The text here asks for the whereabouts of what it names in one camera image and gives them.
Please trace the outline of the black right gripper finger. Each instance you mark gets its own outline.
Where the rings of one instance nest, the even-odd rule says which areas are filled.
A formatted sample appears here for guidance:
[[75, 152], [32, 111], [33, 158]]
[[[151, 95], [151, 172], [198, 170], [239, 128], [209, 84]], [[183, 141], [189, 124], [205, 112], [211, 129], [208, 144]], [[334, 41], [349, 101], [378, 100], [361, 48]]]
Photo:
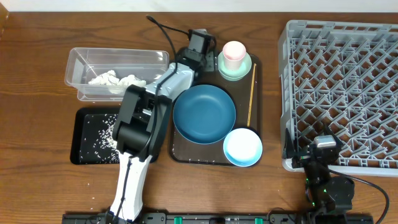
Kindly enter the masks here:
[[331, 136], [333, 140], [336, 142], [336, 146], [343, 146], [342, 141], [334, 134], [334, 132], [329, 128], [327, 124], [323, 125], [323, 135]]
[[289, 129], [285, 129], [285, 143], [284, 143], [284, 148], [282, 152], [282, 158], [283, 159], [290, 159], [293, 158], [295, 155], [295, 146], [294, 142], [291, 138]]

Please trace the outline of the dark blue plate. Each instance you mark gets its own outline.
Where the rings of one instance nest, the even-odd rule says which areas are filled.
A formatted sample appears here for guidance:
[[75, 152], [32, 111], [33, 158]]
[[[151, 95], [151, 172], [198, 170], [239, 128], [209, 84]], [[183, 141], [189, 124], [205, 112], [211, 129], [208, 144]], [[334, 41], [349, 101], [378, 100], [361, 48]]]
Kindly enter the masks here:
[[197, 85], [184, 91], [174, 105], [176, 130], [188, 141], [213, 144], [222, 140], [236, 122], [232, 98], [213, 85]]

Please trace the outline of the white tissue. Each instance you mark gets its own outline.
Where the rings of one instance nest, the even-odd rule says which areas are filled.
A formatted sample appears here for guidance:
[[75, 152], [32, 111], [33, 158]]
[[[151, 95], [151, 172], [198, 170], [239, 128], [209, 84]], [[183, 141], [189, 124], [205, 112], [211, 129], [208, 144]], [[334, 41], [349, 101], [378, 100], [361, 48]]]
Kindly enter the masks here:
[[124, 90], [122, 87], [129, 87], [130, 85], [135, 85], [138, 87], [144, 87], [147, 85], [145, 80], [137, 78], [135, 75], [130, 74], [124, 78], [118, 78], [114, 70], [109, 70], [96, 78], [92, 78], [89, 85], [106, 85], [108, 90], [112, 94], [121, 94]]

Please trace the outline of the white rice pile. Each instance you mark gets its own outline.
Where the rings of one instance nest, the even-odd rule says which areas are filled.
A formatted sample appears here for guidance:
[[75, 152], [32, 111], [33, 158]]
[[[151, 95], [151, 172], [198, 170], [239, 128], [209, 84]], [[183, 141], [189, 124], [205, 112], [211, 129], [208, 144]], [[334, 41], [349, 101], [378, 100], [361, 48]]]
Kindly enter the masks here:
[[112, 133], [117, 114], [85, 116], [79, 151], [80, 164], [118, 164], [117, 142]]

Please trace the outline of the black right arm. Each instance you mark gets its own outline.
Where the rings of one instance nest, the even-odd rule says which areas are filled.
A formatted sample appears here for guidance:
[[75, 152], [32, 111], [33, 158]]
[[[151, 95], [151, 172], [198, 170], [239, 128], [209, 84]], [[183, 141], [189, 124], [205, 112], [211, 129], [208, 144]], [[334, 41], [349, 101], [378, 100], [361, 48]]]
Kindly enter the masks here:
[[343, 143], [327, 126], [321, 136], [301, 150], [295, 147], [288, 129], [285, 130], [284, 152], [293, 168], [302, 168], [306, 175], [305, 194], [312, 208], [302, 215], [307, 223], [347, 223], [351, 210], [354, 182], [341, 174], [331, 176], [329, 165], [334, 163]]

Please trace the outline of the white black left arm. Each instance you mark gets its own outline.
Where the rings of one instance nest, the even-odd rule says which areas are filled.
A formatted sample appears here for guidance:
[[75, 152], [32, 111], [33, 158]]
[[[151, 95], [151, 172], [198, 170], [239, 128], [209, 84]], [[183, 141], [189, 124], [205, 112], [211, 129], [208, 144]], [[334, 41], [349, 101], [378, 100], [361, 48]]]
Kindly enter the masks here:
[[144, 87], [127, 87], [112, 133], [120, 169], [106, 223], [133, 223], [140, 215], [148, 166], [159, 155], [172, 105], [202, 73], [214, 68], [215, 53], [182, 48], [159, 78]]

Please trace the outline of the grey dishwasher rack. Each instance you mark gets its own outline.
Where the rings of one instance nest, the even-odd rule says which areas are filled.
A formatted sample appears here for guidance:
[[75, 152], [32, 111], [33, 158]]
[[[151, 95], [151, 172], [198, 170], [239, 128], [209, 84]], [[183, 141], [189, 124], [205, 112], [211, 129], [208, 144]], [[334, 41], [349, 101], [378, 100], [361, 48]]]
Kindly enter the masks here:
[[397, 176], [397, 26], [291, 20], [278, 42], [280, 138], [296, 150], [328, 126], [343, 146], [332, 169]]

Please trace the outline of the pink plastic cup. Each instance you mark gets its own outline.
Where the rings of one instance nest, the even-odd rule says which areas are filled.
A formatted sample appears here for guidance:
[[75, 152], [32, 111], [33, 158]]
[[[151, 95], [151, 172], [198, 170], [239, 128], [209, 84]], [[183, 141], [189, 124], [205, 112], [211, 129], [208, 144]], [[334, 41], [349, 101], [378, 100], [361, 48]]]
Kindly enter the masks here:
[[223, 47], [224, 65], [228, 70], [238, 70], [246, 55], [245, 46], [238, 41], [227, 42]]

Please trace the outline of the mint green bowl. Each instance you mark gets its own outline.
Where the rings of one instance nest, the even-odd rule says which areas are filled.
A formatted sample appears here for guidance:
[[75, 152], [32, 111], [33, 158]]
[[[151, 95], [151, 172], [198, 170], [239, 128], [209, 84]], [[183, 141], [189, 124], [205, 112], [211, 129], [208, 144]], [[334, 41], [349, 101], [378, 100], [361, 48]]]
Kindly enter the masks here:
[[223, 52], [218, 54], [218, 71], [221, 76], [228, 81], [238, 81], [246, 76], [252, 68], [252, 60], [248, 53], [243, 58], [243, 62], [237, 70], [228, 70], [224, 64]]

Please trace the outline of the light blue small bowl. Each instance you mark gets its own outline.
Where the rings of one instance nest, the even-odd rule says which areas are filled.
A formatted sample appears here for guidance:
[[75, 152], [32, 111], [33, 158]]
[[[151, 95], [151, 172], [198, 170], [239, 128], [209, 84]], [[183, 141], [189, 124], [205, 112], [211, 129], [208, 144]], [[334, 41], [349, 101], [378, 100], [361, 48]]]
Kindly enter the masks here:
[[223, 141], [223, 152], [233, 165], [250, 167], [262, 156], [262, 141], [254, 131], [248, 128], [234, 129]]

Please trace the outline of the dark brown serving tray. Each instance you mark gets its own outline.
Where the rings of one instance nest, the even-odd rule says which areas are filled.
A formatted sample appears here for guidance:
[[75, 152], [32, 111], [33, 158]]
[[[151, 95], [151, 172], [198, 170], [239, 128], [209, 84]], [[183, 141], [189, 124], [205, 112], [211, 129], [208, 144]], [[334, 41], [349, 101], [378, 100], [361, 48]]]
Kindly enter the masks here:
[[[242, 79], [238, 81], [228, 81], [219, 73], [218, 59], [215, 59], [215, 71], [202, 73], [201, 76], [193, 82], [194, 85], [192, 87], [197, 85], [213, 85], [227, 92], [236, 107], [236, 122], [232, 130], [248, 128], [261, 138], [261, 62], [254, 55], [250, 55], [250, 57], [252, 60], [252, 68], [255, 63], [257, 67], [252, 100], [251, 124], [249, 127], [247, 127], [246, 123], [248, 119], [252, 68]], [[169, 154], [171, 158], [177, 162], [234, 166], [227, 160], [223, 152], [223, 141], [225, 137], [213, 144], [196, 144], [186, 140], [176, 130], [175, 126], [173, 126], [169, 141]]]

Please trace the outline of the wooden chopstick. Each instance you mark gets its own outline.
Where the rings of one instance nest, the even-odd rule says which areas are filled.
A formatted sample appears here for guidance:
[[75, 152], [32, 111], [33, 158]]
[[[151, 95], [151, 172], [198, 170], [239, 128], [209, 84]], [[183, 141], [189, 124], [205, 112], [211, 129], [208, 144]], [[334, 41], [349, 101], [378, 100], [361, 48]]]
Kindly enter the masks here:
[[247, 119], [247, 127], [250, 126], [251, 124], [251, 112], [252, 112], [252, 100], [253, 100], [253, 94], [254, 94], [254, 82], [255, 82], [255, 77], [256, 77], [256, 67], [257, 64], [255, 63], [252, 68], [252, 78], [251, 78], [251, 89], [250, 89], [250, 97], [249, 97], [249, 108], [248, 108], [248, 119]]

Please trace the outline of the clear plastic bin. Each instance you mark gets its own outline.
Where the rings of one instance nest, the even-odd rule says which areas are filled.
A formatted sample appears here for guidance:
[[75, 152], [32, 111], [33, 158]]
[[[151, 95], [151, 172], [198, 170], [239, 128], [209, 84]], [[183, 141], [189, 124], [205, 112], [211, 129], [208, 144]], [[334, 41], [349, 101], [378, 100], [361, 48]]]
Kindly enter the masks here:
[[69, 54], [65, 84], [78, 90], [84, 66], [93, 64], [163, 64], [168, 68], [169, 54], [163, 50], [76, 47]]

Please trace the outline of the black rectangular tray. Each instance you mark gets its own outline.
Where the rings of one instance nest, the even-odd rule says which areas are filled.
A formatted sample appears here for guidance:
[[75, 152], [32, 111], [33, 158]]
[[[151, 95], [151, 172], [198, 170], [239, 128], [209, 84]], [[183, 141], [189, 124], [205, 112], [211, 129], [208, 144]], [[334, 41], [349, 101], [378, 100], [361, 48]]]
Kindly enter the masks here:
[[118, 107], [81, 108], [76, 112], [70, 161], [75, 165], [118, 164], [113, 127]]

